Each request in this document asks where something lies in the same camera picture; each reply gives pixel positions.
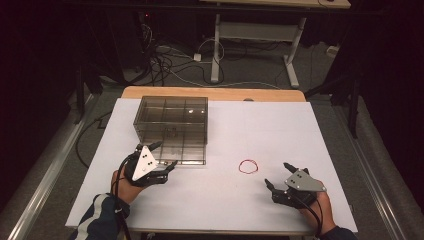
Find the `white paper sheet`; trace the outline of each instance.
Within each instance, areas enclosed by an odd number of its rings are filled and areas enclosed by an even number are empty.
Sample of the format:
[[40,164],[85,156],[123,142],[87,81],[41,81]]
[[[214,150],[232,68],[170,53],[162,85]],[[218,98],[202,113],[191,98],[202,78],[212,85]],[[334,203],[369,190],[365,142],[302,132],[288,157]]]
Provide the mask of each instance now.
[[[140,99],[118,99],[66,226],[78,225],[98,193],[109,191],[112,172],[133,152],[133,121]],[[271,199],[264,179],[286,189],[288,162],[322,180],[340,226],[357,232],[340,181],[309,103],[209,101],[206,166],[177,166],[164,185],[144,190],[127,219],[132,229],[206,232],[311,232],[297,210]],[[258,171],[239,171],[243,160]]]

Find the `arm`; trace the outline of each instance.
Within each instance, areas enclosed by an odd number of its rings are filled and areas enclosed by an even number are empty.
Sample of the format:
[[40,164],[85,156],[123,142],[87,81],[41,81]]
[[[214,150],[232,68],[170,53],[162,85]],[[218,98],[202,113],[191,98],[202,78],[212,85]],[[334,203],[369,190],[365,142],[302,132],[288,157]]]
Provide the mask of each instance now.
[[81,222],[70,239],[116,239],[121,225],[117,221],[115,214],[115,188],[116,181],[119,181],[119,204],[125,217],[130,214],[130,203],[132,203],[138,194],[144,189],[132,186],[121,173],[118,179],[118,172],[115,171],[112,176],[112,193],[97,195],[93,199],[93,204],[84,214]]
[[[340,228],[333,220],[330,197],[326,192],[317,192],[317,201],[311,204],[312,210],[322,220],[321,240],[356,240],[356,236],[346,228]],[[318,223],[314,216],[307,209],[299,209],[305,216],[308,223],[314,228],[318,228]]]

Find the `cable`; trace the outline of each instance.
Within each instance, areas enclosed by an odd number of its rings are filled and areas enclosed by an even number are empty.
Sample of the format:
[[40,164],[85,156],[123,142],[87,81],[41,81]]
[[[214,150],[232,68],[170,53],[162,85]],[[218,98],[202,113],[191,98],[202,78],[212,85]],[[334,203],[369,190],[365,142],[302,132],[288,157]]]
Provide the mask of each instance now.
[[122,179],[125,179],[125,178],[119,178],[119,179],[116,179],[116,180],[112,183],[111,188],[113,188],[113,186],[115,186],[115,184],[116,184],[118,181],[122,180]]
[[[234,43],[235,45],[242,45],[244,47],[243,55],[241,57],[235,58],[235,59],[231,59],[231,58],[229,59],[228,58],[229,49],[227,47],[226,48],[226,52],[227,52],[226,56],[227,57],[225,59],[229,60],[229,61],[241,60],[241,59],[245,58],[248,53],[258,53],[258,52],[262,52],[262,51],[272,51],[272,50],[275,50],[281,43],[284,43],[284,42],[281,42],[281,41],[261,41],[261,42],[251,42],[250,44],[248,44],[248,43],[246,43],[246,40],[243,40],[243,39],[240,39],[240,42],[237,42],[237,41],[234,41],[234,40],[231,40],[231,39],[226,39],[226,38],[224,38],[222,40],[223,40],[223,42],[228,41],[230,43]],[[262,47],[254,46],[252,44],[268,44],[269,46],[262,48]],[[248,48],[256,49],[256,51],[249,51]]]
[[[154,45],[150,45],[150,47],[146,50],[146,52],[144,52],[144,55],[145,56],[148,56],[148,57],[145,57],[143,59],[143,62],[144,62],[143,65],[146,66],[146,69],[143,71],[143,74],[140,74],[139,76],[135,77],[133,80],[130,81],[132,84],[138,85],[138,86],[146,86],[146,85],[149,85],[149,84],[154,85],[154,81],[155,81],[154,79],[156,79],[156,78],[154,78],[153,77],[153,74],[152,74],[152,71],[153,71],[153,66],[151,65],[152,59],[155,59],[156,62],[159,62],[156,59],[157,58],[157,53],[155,51],[155,49],[156,49],[155,44]],[[135,83],[137,83],[139,81],[144,80],[149,75],[152,76],[152,80],[151,81],[146,82],[146,83],[142,83],[142,84],[141,83],[140,84],[135,84]]]
[[[171,49],[171,51],[172,51],[172,50],[175,50],[175,51],[179,51],[179,52],[183,53],[182,51],[180,51],[180,50],[178,50],[178,49],[175,49],[175,48],[171,48],[171,47],[170,47],[170,49]],[[169,52],[167,52],[167,53],[160,53],[160,54],[161,54],[161,55],[171,56],[171,57],[189,58],[191,61],[190,61],[190,62],[188,62],[188,63],[191,63],[191,62],[196,62],[196,63],[208,63],[208,64],[209,64],[209,63],[212,63],[212,62],[196,61],[196,60],[194,60],[194,58],[190,57],[189,55],[187,55],[187,54],[185,54],[185,53],[183,53],[183,54],[181,55],[181,54],[170,54]]]
[[148,31],[148,34],[146,34],[146,36],[143,39],[143,46],[144,46],[145,45],[145,42],[147,40],[147,36],[149,35],[149,42],[147,43],[147,47],[145,47],[145,49],[148,49],[150,47],[150,44],[152,43],[153,31],[152,31],[152,29],[147,24],[141,24],[141,26],[142,27],[145,27],[145,28],[147,28],[149,30]]
[[315,237],[319,238],[319,236],[321,235],[321,231],[322,231],[322,222],[324,219],[324,216],[322,215],[322,208],[321,208],[321,204],[317,201],[319,209],[320,209],[320,213],[321,213],[321,219],[318,217],[318,215],[316,214],[316,212],[314,210],[312,210],[312,208],[310,206],[308,206],[306,203],[304,203],[302,200],[300,200],[296,195],[292,195],[289,192],[284,192],[285,194],[287,194],[289,197],[295,199],[298,203],[300,203],[301,205],[303,205],[315,218],[315,220],[317,221],[318,227],[317,227],[317,231],[315,232]]
[[286,68],[281,68],[281,71],[277,74],[277,76],[275,76],[274,77],[274,83],[275,83],[275,86],[278,86],[278,81],[277,81],[277,79],[278,79],[278,77],[281,75],[281,73],[283,73],[283,72],[285,72],[286,71]]
[[190,57],[189,55],[185,54],[183,51],[178,50],[178,49],[173,48],[173,47],[170,47],[170,46],[160,45],[160,46],[157,46],[157,48],[168,48],[169,49],[168,52],[161,53],[161,54],[169,54],[172,51],[176,51],[176,52],[179,52],[181,54],[170,54],[170,56],[173,56],[173,57],[184,57],[184,58],[190,58],[191,60],[194,60],[192,57]]
[[219,41],[216,41],[215,39],[207,39],[207,40],[205,40],[202,44],[200,44],[200,46],[199,46],[199,48],[197,49],[197,53],[199,53],[200,54],[200,49],[202,48],[202,46],[205,44],[205,43],[207,43],[207,42],[216,42],[216,43],[218,43],[219,44],[219,46],[221,46],[221,48],[222,48],[222,56],[218,59],[218,60],[222,60],[223,58],[224,58],[224,54],[225,54],[225,50],[224,50],[224,46],[219,42]]
[[84,165],[84,167],[86,167],[87,169],[89,168],[89,165],[87,164],[87,163],[85,163],[84,162],[84,160],[82,159],[82,157],[81,157],[81,155],[80,155],[80,153],[79,153],[79,143],[80,143],[80,140],[81,140],[81,137],[85,134],[85,132],[91,127],[91,126],[93,126],[96,122],[99,122],[100,121],[100,123],[99,123],[99,125],[101,125],[101,123],[102,123],[102,121],[103,121],[103,118],[104,117],[106,117],[107,115],[109,115],[109,114],[111,114],[112,112],[110,111],[110,112],[107,112],[107,113],[105,113],[105,114],[103,114],[103,115],[101,115],[100,117],[98,117],[98,118],[96,118],[96,119],[94,119],[94,121],[93,122],[91,122],[90,124],[88,124],[88,126],[86,127],[86,128],[84,128],[84,130],[82,130],[82,132],[81,132],[81,134],[78,136],[78,138],[77,138],[77,140],[76,140],[76,143],[75,143],[75,152],[76,152],[76,154],[77,154],[77,157],[78,157],[78,160],[81,162],[81,164],[82,165]]
[[[153,60],[151,60],[151,64],[152,64],[152,72],[156,72],[156,76],[153,77],[152,74],[152,81],[150,83],[152,83],[152,85],[155,85],[156,79],[157,77],[160,75],[161,78],[159,81],[161,81],[161,85],[164,86],[165,85],[165,78],[167,78],[169,76],[169,72],[166,71],[166,69],[169,69],[172,67],[172,61],[171,59],[167,58],[167,57],[163,57],[162,56],[162,60],[160,59],[159,56],[156,56]],[[159,69],[158,70],[154,70],[153,66],[158,65]]]
[[[180,67],[180,66],[183,66],[183,65],[187,65],[187,64],[189,64],[189,63],[194,63],[195,61],[190,61],[190,62],[186,62],[186,63],[183,63],[183,64],[180,64],[180,65],[177,65],[177,66],[171,66],[172,68],[175,68],[175,67]],[[209,82],[209,81],[207,81],[206,80],[206,78],[205,78],[205,70],[202,68],[202,67],[200,67],[200,66],[196,66],[196,65],[192,65],[192,66],[187,66],[187,67],[184,67],[184,68],[182,68],[182,69],[179,69],[179,70],[177,70],[177,71],[172,71],[171,70],[171,67],[163,67],[163,70],[165,70],[167,73],[168,73],[168,75],[169,74],[173,74],[173,75],[175,75],[178,79],[180,79],[180,80],[182,80],[183,82],[187,82],[187,83],[190,83],[190,84],[194,84],[194,85],[197,85],[197,86],[204,86],[204,85],[201,85],[201,84],[197,84],[197,83],[193,83],[193,82],[190,82],[190,81],[186,81],[186,80],[184,80],[184,79],[182,79],[181,77],[179,77],[178,75],[177,75],[177,73],[178,72],[181,72],[181,71],[183,71],[183,70],[186,70],[186,69],[188,69],[188,68],[190,68],[190,67],[196,67],[196,68],[199,68],[199,69],[201,69],[202,70],[202,78],[203,78],[203,81],[205,82],[205,83],[207,83],[207,84],[209,84],[209,85],[218,85],[218,84],[221,84],[223,81],[224,81],[224,79],[225,79],[225,77],[224,77],[224,71],[223,71],[223,69],[221,68],[221,66],[218,64],[218,66],[219,66],[219,69],[220,69],[220,71],[221,71],[221,75],[222,75],[222,77],[221,77],[221,80],[220,81],[218,81],[218,82],[216,82],[216,83],[213,83],[213,82]]]
[[189,83],[189,84],[192,84],[192,85],[195,85],[195,86],[199,86],[199,87],[204,87],[204,88],[219,88],[219,87],[229,87],[229,86],[244,85],[244,84],[260,84],[260,85],[265,85],[265,86],[268,86],[268,87],[272,87],[272,88],[275,88],[275,89],[282,90],[279,87],[276,87],[276,86],[274,86],[272,84],[268,84],[268,83],[264,83],[264,82],[238,82],[238,83],[229,83],[229,84],[214,85],[214,86],[205,86],[205,85],[202,85],[202,84],[199,84],[199,83],[195,83],[195,82],[191,82],[191,81],[185,80],[185,79],[181,78],[180,76],[178,76],[175,72],[173,72],[170,69],[167,69],[167,71],[169,71],[174,76],[176,76],[179,80],[181,80],[181,81],[183,81],[185,83]]

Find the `wooden table edge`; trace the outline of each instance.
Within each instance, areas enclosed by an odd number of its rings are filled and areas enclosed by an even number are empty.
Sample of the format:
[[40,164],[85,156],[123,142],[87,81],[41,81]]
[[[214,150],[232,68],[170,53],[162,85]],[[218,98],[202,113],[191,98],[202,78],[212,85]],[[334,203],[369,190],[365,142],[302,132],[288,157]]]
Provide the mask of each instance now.
[[212,101],[306,102],[299,90],[193,87],[130,86],[124,89],[121,98],[138,99],[143,96],[207,97]]

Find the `gray floor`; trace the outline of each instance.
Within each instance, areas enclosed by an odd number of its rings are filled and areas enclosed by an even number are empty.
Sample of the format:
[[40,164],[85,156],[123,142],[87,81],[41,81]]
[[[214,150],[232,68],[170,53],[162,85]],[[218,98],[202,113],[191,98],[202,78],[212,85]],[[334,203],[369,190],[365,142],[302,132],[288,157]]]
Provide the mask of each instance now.
[[[308,49],[299,48],[293,63],[301,91],[321,84],[325,78],[333,61],[332,58],[325,55],[327,47],[325,44],[319,44]],[[290,89],[281,60],[281,53],[287,53],[288,46],[280,44],[277,48],[266,51],[257,51],[256,49],[254,53],[247,54],[242,59],[234,60],[240,56],[240,54],[235,55],[237,51],[238,53],[243,52],[244,48],[238,49],[237,45],[226,48],[226,58],[221,62],[225,77],[222,85],[250,82],[241,85],[227,85],[227,87],[271,88],[270,85],[273,85],[282,89]],[[174,65],[178,62],[187,61],[187,59],[180,57],[170,58],[172,58]],[[205,76],[209,76],[210,65],[197,65],[204,68]],[[128,78],[135,75],[131,70],[125,72]],[[202,71],[199,68],[181,71],[178,76],[179,78],[173,75],[169,76],[165,80],[165,86],[194,86],[181,79],[207,85],[202,79]],[[86,126],[101,115],[111,111],[122,91],[122,87],[110,84],[106,80],[103,94],[97,96],[97,103],[92,112],[88,113]],[[358,238],[361,240],[422,239],[422,236],[424,236],[423,216],[393,167],[390,157],[369,119],[365,104],[361,101],[359,105],[359,138],[354,140],[346,131],[345,107],[331,106],[328,96],[314,96],[309,101],[312,103],[348,202],[352,206],[353,216],[359,229]],[[70,132],[72,132],[73,121],[76,116],[77,111],[74,109],[1,213],[0,239],[7,239],[11,234],[41,179],[46,174],[52,161],[57,157],[57,153],[66,142]],[[102,126],[106,126],[106,124],[107,117],[104,118],[100,127],[99,123],[96,123],[88,128],[80,139],[80,153],[87,164],[90,163],[102,137],[104,131]],[[87,169],[78,160],[74,149],[66,159],[61,174],[41,212],[38,216],[35,214],[36,220],[28,231],[27,239],[66,239],[72,232],[72,229],[66,228],[64,224]],[[387,200],[386,203],[382,203],[381,199]],[[390,215],[390,212],[387,213],[387,209],[394,214],[394,219],[390,216],[387,217],[387,215]]]

